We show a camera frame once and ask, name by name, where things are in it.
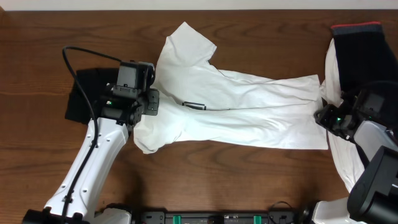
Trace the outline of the white robot-print t-shirt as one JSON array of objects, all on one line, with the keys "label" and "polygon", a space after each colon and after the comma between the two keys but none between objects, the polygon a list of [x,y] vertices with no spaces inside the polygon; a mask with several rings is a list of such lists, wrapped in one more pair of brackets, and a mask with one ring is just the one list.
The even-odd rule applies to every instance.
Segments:
[{"label": "white robot-print t-shirt", "polygon": [[144,116],[134,142],[144,153],[180,141],[277,149],[328,149],[313,117],[322,106],[317,75],[273,80],[219,70],[216,45],[187,23],[168,36],[155,68],[156,116]]}]

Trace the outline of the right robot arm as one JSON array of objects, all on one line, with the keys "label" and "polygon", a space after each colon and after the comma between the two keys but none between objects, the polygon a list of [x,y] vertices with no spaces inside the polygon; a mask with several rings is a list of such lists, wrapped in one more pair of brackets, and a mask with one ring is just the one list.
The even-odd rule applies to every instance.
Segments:
[{"label": "right robot arm", "polygon": [[315,205],[311,223],[397,223],[397,141],[380,119],[384,103],[362,90],[314,114],[321,127],[358,146],[368,164],[348,197]]}]

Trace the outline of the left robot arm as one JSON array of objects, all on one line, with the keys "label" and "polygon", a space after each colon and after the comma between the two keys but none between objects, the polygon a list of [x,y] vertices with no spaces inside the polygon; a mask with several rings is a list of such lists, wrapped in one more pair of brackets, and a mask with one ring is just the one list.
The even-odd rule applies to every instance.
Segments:
[{"label": "left robot arm", "polygon": [[106,87],[96,102],[99,115],[90,120],[85,140],[61,186],[43,210],[28,210],[23,224],[131,223],[130,208],[109,204],[96,211],[110,168],[142,116],[155,116],[159,91],[154,88]]}]

